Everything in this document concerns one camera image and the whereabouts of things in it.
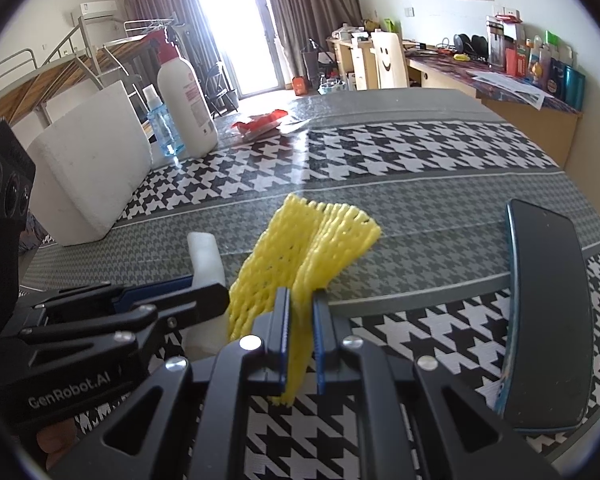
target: bunk bed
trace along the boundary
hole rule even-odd
[[[101,46],[96,46],[90,41],[88,21],[80,17],[78,24],[40,66],[30,48],[20,50],[0,61],[0,82],[7,74],[21,66],[33,68],[31,72],[0,89],[0,118],[5,118],[13,126],[36,110],[49,125],[52,121],[46,113],[46,102],[86,79],[90,79],[97,88],[102,89],[103,76],[113,72],[122,72],[123,82],[129,90],[129,98],[135,98],[139,106],[147,111],[142,94],[136,86],[138,80],[128,73],[124,63],[138,56],[142,49],[146,48],[146,43],[141,41],[145,35],[157,28],[175,25],[176,17],[121,22],[126,38],[109,41]],[[86,45],[80,50],[74,48],[75,35],[78,33]],[[19,62],[5,70],[5,65],[10,61]]]

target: yellow foam fruit net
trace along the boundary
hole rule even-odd
[[[277,288],[291,289],[286,391],[275,402],[293,403],[311,359],[313,291],[325,288],[380,234],[378,224],[355,206],[289,194],[260,235],[229,291],[229,339],[251,333],[253,320],[273,310]]]

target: hand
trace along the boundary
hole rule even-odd
[[[46,469],[49,470],[77,441],[75,422],[68,418],[40,430],[36,435],[40,449],[47,453]]]

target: air conditioner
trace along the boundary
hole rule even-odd
[[[89,20],[90,22],[99,22],[101,20],[112,18],[117,10],[118,5],[115,1],[87,2],[80,4],[80,7],[74,10],[74,12],[71,13],[71,16],[74,19],[74,25],[77,25],[80,17],[84,20]]]

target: screw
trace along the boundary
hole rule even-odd
[[[170,357],[164,362],[164,367],[170,372],[177,372],[187,366],[187,360],[181,356]]]
[[[342,340],[344,348],[356,349],[362,346],[364,340],[359,335],[348,335]]]
[[[136,336],[131,332],[120,332],[120,330],[113,335],[113,340],[118,343],[131,343],[135,338]]]
[[[438,360],[430,355],[418,357],[418,366],[427,372],[432,372],[438,368]]]
[[[262,339],[256,335],[246,335],[240,339],[240,348],[243,350],[255,350],[262,345]]]

